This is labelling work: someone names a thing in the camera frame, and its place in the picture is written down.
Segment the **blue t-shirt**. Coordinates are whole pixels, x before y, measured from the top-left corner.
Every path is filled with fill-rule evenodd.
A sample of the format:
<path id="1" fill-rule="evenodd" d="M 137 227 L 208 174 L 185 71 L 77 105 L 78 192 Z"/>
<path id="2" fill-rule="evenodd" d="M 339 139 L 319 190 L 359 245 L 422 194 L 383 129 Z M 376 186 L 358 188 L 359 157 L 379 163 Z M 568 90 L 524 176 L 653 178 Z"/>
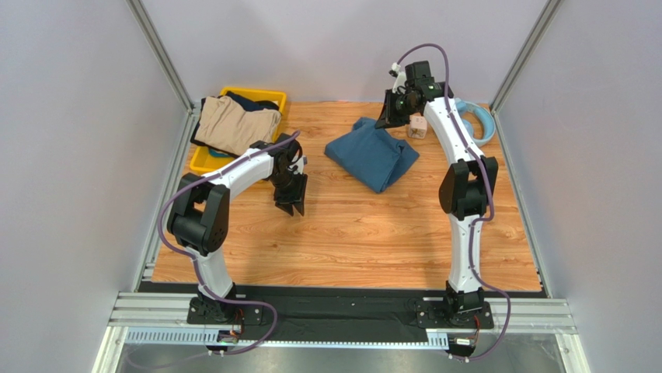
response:
<path id="1" fill-rule="evenodd" d="M 420 157 L 405 140 L 376 128 L 362 117 L 351 131 L 325 146 L 324 154 L 375 193 L 382 193 L 404 176 Z"/>

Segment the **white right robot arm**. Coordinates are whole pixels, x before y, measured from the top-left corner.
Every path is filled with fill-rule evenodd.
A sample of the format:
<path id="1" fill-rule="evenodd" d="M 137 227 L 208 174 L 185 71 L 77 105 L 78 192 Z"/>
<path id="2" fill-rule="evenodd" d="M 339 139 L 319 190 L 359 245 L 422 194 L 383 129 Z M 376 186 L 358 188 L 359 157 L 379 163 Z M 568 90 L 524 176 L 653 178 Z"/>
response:
<path id="1" fill-rule="evenodd" d="M 485 215 L 493 212 L 498 162 L 486 157 L 466 129 L 451 90 L 437 82 L 426 61 L 402 68 L 393 64 L 393 87 L 386 90 L 376 126 L 407 125 L 415 113 L 427 121 L 448 162 L 438 197 L 451 225 L 452 263 L 444 297 L 434 314 L 449 326 L 469 326 L 484 310 L 480 278 L 480 235 Z"/>

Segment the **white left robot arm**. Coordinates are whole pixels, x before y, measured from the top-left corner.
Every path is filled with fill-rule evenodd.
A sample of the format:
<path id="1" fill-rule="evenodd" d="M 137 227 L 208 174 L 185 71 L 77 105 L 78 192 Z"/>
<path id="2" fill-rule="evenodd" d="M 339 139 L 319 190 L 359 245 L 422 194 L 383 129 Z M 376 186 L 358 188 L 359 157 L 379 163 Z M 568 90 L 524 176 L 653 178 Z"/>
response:
<path id="1" fill-rule="evenodd" d="M 281 134 L 274 143 L 257 141 L 220 169 L 202 176 L 186 174 L 159 212 L 159 235 L 169 232 L 175 237 L 177 244 L 170 249 L 190 258 L 197 277 L 190 321 L 230 323 L 249 305 L 236 298 L 222 252 L 234 198 L 265 180 L 274 187 L 276 208 L 290 216 L 305 213 L 307 160 L 297 138 L 293 133 Z"/>

